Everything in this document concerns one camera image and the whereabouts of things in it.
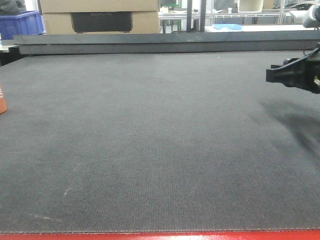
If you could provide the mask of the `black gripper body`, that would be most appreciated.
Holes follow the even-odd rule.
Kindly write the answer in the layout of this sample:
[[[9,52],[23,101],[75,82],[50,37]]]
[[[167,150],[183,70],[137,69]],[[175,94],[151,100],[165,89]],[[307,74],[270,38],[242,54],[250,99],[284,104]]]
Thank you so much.
[[[266,70],[265,80],[319,94],[320,48],[316,47],[301,58],[286,58],[282,65],[272,64]]]

